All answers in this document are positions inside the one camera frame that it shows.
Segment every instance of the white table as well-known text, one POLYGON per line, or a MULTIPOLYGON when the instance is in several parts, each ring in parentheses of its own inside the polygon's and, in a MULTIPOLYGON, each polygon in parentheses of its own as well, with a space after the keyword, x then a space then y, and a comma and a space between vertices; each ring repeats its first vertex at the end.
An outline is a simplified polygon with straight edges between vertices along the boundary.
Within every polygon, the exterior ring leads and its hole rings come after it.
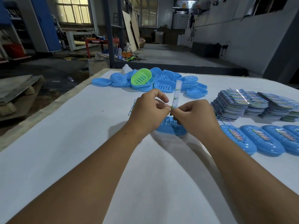
MULTIPOLYGON (((114 71, 103 75, 109 78, 114 71)), ((197 75, 212 101, 227 88, 275 93, 299 101, 299 91, 277 82, 197 75)), ((128 120, 142 92, 89 85, 0 153, 0 223, 101 146, 128 120)), ((172 104, 173 93, 167 94, 172 104)), ((179 105, 190 101, 183 93, 179 105)), ((256 117, 234 126, 270 124, 256 117)), ((272 124, 283 126, 278 121, 272 124)), ((252 156, 299 194, 299 157, 252 156)), ((242 223, 207 150, 194 137, 153 132, 133 152, 104 223, 242 223)))

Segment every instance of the window frame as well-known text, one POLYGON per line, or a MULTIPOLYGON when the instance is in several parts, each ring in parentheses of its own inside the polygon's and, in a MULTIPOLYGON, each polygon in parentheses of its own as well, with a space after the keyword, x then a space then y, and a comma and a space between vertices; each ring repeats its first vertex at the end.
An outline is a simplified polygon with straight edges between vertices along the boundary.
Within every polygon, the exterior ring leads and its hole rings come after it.
POLYGON ((76 16, 75 16, 75 12, 74 12, 74 9, 73 9, 73 6, 76 5, 78 7, 88 7, 88 14, 89 14, 89 19, 90 19, 90 23, 76 23, 76 22, 63 22, 61 21, 61 18, 59 16, 59 22, 62 23, 62 24, 69 24, 69 25, 86 25, 86 26, 90 26, 90 25, 93 25, 93 19, 92 19, 92 12, 91 12, 91 6, 90 6, 90 0, 87 0, 88 1, 88 4, 73 4, 72 3, 72 0, 70 0, 70 4, 65 4, 65 3, 58 3, 57 0, 54 0, 54 3, 56 5, 56 9, 58 11, 58 14, 59 14, 59 10, 58 10, 58 6, 70 6, 72 8, 72 12, 73 12, 73 16, 74 16, 74 20, 76 21, 76 16))
MULTIPOLYGON (((147 0, 147 8, 144 8, 144 9, 148 9, 148 11, 149 11, 149 14, 148 14, 148 16, 149 16, 148 21, 149 22, 150 22, 150 10, 151 10, 151 8, 150 8, 150 1, 151 0, 147 0)), ((156 16, 155 26, 149 26, 149 25, 144 26, 144 25, 142 25, 142 9, 143 9, 143 7, 142 7, 142 0, 140 0, 140 3, 139 3, 139 27, 158 28, 159 0, 156 0, 156 1, 157 1, 157 9, 156 9, 157 16, 156 16)))

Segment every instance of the red metal frame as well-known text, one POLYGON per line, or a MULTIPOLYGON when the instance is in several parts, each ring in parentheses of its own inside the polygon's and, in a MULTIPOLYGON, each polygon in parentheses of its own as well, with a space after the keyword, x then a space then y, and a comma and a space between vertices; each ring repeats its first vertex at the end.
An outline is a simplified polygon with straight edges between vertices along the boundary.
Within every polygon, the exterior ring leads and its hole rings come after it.
MULTIPOLYGON (((114 38, 112 40, 112 43, 113 44, 118 43, 118 48, 119 48, 119 38, 114 38)), ((88 44, 99 44, 99 45, 101 45, 101 49, 102 49, 102 52, 103 52, 103 50, 104 50, 103 44, 108 45, 108 40, 100 40, 100 39, 95 39, 95 38, 86 38, 85 39, 85 45, 86 45, 86 51, 87 51, 88 59, 91 59, 88 44)))

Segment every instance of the plastic bag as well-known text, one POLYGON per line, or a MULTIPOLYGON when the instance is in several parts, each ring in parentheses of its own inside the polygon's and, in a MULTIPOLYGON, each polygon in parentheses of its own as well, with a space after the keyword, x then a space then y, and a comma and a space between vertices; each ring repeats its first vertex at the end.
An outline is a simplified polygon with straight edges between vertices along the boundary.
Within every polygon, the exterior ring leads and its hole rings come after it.
POLYGON ((129 42, 127 42, 127 45, 123 49, 125 52, 132 52, 132 46, 129 42))

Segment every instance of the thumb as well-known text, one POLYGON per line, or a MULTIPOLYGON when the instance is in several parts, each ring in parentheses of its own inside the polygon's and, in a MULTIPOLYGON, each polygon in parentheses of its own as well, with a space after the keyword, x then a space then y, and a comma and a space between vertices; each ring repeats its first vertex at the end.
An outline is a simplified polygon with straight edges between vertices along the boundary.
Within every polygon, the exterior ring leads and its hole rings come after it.
POLYGON ((171 114, 176 117, 178 120, 182 119, 185 115, 185 112, 183 112, 181 109, 179 108, 174 108, 171 110, 171 114))
POLYGON ((166 117, 166 116, 168 116, 168 114, 170 113, 170 111, 171 111, 171 107, 164 107, 164 108, 161 109, 160 111, 163 113, 164 117, 166 117))

